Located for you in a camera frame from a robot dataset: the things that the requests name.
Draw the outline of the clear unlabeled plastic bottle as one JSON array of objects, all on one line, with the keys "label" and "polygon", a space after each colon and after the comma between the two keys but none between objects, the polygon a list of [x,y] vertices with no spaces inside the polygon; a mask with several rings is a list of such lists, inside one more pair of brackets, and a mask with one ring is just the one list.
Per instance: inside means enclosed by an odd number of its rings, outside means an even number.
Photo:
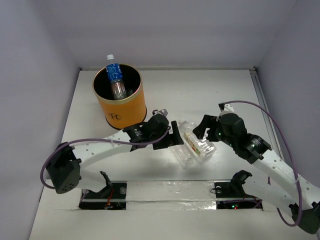
[{"label": "clear unlabeled plastic bottle", "polygon": [[197,154],[197,137],[193,133],[193,129],[197,125],[194,122],[180,120],[178,122],[178,130],[183,140],[183,145],[175,145],[171,148],[171,152],[179,162],[183,169],[191,169],[200,164]]}]

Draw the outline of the blue label water bottle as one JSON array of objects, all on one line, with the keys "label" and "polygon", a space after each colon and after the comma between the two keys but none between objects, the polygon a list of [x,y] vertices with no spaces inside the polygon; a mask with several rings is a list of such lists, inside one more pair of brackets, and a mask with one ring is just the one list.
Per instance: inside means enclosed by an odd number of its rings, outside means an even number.
[{"label": "blue label water bottle", "polygon": [[113,54],[107,55],[106,72],[113,98],[115,100],[125,99],[127,97],[127,91],[123,80],[123,73],[120,64],[115,62]]}]

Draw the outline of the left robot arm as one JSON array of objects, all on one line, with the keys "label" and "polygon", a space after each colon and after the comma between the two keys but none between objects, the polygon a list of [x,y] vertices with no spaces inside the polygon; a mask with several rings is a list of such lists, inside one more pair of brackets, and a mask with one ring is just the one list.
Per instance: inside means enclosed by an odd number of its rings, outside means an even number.
[{"label": "left robot arm", "polygon": [[88,189],[104,198],[111,185],[104,180],[92,180],[85,170],[109,157],[143,149],[154,150],[183,145],[176,121],[168,121],[165,110],[152,114],[148,121],[127,126],[105,138],[83,138],[63,142],[46,159],[40,170],[44,187],[65,194],[73,189]]}]

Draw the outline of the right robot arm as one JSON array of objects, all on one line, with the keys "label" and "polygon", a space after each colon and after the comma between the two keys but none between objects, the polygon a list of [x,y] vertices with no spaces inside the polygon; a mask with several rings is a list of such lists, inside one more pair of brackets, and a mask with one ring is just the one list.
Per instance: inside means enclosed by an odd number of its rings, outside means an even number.
[{"label": "right robot arm", "polygon": [[244,170],[232,179],[230,190],[235,196],[244,193],[258,197],[289,215],[308,234],[320,229],[320,189],[294,170],[258,135],[248,133],[241,117],[233,112],[219,116],[205,115],[192,131],[198,139],[223,142],[235,154],[264,172],[276,185],[258,181]]}]

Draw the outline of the orange cylindrical bin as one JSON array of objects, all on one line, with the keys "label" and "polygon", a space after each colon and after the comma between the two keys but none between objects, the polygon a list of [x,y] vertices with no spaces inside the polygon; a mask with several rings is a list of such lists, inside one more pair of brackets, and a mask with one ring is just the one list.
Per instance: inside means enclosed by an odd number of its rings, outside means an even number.
[{"label": "orange cylindrical bin", "polygon": [[113,98],[107,71],[100,69],[93,78],[92,89],[103,111],[107,123],[114,129],[141,123],[147,116],[143,81],[140,72],[134,67],[121,64],[124,87],[131,95],[122,100]]}]

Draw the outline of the aluminium rail back edge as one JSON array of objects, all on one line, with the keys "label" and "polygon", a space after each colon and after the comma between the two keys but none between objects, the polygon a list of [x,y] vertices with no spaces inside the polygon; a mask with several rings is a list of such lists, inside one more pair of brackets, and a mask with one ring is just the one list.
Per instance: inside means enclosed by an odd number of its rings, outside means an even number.
[{"label": "aluminium rail back edge", "polygon": [[180,70],[256,70],[251,67],[212,67],[212,66],[140,66],[135,67],[139,71],[180,71]]}]

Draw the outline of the aluminium rail edge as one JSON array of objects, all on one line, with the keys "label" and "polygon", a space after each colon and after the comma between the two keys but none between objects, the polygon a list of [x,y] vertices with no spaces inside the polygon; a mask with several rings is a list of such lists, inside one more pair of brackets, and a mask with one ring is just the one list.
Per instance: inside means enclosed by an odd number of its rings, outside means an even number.
[{"label": "aluminium rail edge", "polygon": [[[251,80],[257,95],[258,104],[267,112],[269,112],[264,93],[260,84],[260,80],[258,77],[257,69],[256,67],[252,67],[249,69],[249,73],[251,76]],[[280,142],[278,140],[278,136],[276,133],[275,125],[272,121],[272,119],[264,112],[262,111],[263,119],[266,125],[267,133],[270,138],[270,144],[272,148],[283,158],[283,153],[281,150]]]},{"label": "aluminium rail edge", "polygon": [[139,71],[180,71],[180,70],[256,70],[251,67],[212,67],[212,66],[140,66],[135,67]]}]

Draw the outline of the aluminium rail right edge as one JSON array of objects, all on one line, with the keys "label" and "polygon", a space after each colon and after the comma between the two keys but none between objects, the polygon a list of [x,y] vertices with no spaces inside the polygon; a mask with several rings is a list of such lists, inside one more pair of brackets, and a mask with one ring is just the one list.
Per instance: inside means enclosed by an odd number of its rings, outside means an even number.
[{"label": "aluminium rail right edge", "polygon": [[[258,77],[257,69],[256,67],[252,67],[249,69],[249,73],[251,76],[251,80],[257,95],[258,104],[267,112],[269,112],[264,93],[260,84],[260,80]],[[267,133],[270,138],[270,144],[272,148],[283,158],[283,153],[281,150],[280,142],[278,140],[278,136],[276,133],[275,125],[272,121],[272,119],[264,112],[262,111],[263,119],[266,125]]]}]

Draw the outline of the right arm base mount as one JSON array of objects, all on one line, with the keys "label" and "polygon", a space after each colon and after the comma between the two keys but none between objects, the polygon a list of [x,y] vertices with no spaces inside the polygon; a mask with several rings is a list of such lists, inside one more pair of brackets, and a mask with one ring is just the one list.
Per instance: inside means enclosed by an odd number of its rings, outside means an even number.
[{"label": "right arm base mount", "polygon": [[218,181],[210,190],[216,196],[217,210],[257,209],[263,210],[262,200],[253,195],[246,194],[243,185],[252,174],[240,170],[228,181]]}]

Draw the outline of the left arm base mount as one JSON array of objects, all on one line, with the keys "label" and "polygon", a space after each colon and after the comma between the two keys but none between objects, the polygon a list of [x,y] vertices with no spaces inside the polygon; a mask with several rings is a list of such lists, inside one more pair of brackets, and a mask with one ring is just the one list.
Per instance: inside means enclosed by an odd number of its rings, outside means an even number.
[{"label": "left arm base mount", "polygon": [[126,210],[127,182],[112,182],[104,171],[100,174],[104,178],[104,188],[98,192],[84,189],[78,207],[81,210]]}]

